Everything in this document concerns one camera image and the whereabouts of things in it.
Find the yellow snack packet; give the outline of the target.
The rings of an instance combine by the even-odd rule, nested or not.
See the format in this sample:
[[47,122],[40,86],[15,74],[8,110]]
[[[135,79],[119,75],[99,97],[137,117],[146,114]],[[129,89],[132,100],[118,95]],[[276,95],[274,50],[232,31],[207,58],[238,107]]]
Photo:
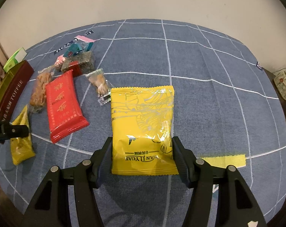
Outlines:
[[112,174],[178,174],[171,141],[173,108],[173,86],[111,90]]
[[[26,105],[18,117],[12,122],[12,125],[26,125],[28,128],[28,105]],[[34,157],[36,154],[32,147],[32,139],[30,134],[24,138],[11,138],[10,151],[14,165],[19,165],[21,162]]]

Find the clear bag of fried twists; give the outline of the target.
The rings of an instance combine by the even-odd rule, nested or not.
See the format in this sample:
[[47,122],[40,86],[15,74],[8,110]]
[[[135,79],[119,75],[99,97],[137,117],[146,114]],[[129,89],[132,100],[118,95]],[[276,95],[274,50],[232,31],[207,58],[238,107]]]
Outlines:
[[46,105],[46,85],[54,75],[54,66],[49,66],[38,72],[29,102],[29,111],[39,112]]

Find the red snack packet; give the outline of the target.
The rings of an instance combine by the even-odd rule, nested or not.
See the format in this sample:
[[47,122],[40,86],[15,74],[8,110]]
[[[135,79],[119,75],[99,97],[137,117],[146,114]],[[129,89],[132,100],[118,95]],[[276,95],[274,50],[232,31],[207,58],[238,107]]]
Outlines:
[[77,100],[72,70],[48,83],[45,91],[52,143],[89,125]]

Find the gold and maroon toffee tin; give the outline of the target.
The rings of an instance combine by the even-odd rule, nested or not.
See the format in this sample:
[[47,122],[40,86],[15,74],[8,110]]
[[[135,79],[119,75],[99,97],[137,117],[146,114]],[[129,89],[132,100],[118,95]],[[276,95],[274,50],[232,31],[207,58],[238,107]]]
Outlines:
[[12,67],[0,85],[0,121],[10,121],[17,102],[34,70],[26,60]]

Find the green tissue pack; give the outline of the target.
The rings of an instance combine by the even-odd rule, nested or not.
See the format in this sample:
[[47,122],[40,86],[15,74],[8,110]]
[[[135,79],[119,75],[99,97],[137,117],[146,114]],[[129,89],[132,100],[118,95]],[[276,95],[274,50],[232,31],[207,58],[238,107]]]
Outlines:
[[27,56],[27,53],[23,47],[19,48],[6,62],[3,69],[7,73],[12,67],[19,64]]

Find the pink floral candy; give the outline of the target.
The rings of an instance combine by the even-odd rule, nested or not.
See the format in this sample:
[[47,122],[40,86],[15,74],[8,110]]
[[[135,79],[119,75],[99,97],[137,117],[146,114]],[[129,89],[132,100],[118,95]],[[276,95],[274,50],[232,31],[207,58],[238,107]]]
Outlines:
[[63,55],[58,56],[55,63],[54,63],[55,69],[58,71],[61,71],[62,65],[63,65],[65,60],[66,59]]

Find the small clear nut packet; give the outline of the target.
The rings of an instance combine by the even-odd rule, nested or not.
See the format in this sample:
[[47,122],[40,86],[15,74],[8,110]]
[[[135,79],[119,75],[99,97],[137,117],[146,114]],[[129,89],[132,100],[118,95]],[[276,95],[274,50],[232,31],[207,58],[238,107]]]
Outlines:
[[87,73],[86,78],[96,88],[98,102],[101,106],[111,101],[112,84],[106,79],[103,68]]

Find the teal wrapped candy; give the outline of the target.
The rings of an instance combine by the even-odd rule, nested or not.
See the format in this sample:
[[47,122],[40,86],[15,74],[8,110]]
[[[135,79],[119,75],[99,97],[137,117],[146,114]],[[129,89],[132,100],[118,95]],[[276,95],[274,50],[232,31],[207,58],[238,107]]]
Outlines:
[[64,53],[64,57],[68,58],[71,56],[75,56],[81,52],[87,52],[90,51],[90,49],[93,46],[93,42],[75,42],[70,45],[68,50]]

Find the dark sesame snack bar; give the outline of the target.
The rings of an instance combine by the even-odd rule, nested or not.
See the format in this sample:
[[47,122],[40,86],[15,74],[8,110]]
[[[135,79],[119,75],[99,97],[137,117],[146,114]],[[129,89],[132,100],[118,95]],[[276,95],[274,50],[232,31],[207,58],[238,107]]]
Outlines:
[[72,70],[73,77],[93,72],[95,70],[95,58],[92,51],[80,52],[77,55],[65,59],[61,72]]

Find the blue checked tablecloth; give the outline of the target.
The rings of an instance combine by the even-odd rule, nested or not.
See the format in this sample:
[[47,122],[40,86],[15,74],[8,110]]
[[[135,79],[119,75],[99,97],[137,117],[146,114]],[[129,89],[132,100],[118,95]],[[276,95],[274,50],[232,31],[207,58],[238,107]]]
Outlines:
[[[40,71],[78,35],[95,40],[95,66],[114,87],[173,85],[173,134],[197,157],[244,155],[240,173],[265,220],[275,216],[286,198],[286,120],[271,81],[245,45],[194,24],[126,19],[47,37],[26,48],[26,59]],[[77,165],[112,134],[110,104],[98,103],[85,76],[74,84],[88,127],[53,144],[42,110],[30,115],[33,158],[16,166],[9,143],[0,144],[0,186],[21,212],[51,166]]]

